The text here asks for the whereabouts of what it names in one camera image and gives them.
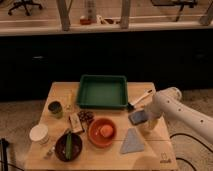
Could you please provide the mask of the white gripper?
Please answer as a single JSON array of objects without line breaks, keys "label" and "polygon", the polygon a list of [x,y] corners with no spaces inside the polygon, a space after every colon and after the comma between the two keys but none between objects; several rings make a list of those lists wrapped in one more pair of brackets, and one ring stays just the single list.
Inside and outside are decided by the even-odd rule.
[{"label": "white gripper", "polygon": [[[149,129],[153,130],[158,123],[157,119],[160,119],[163,115],[163,111],[157,105],[150,103],[145,107],[145,112],[148,114],[150,120]],[[141,123],[139,125],[139,130],[142,132],[147,132],[148,122]]]}]

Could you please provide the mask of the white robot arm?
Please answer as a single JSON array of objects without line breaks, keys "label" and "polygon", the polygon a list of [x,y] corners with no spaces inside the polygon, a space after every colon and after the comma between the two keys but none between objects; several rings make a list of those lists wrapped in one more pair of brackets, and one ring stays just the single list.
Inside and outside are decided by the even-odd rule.
[{"label": "white robot arm", "polygon": [[149,121],[159,119],[163,114],[182,121],[213,144],[213,117],[207,116],[181,103],[182,93],[176,87],[169,87],[153,94],[144,107]]}]

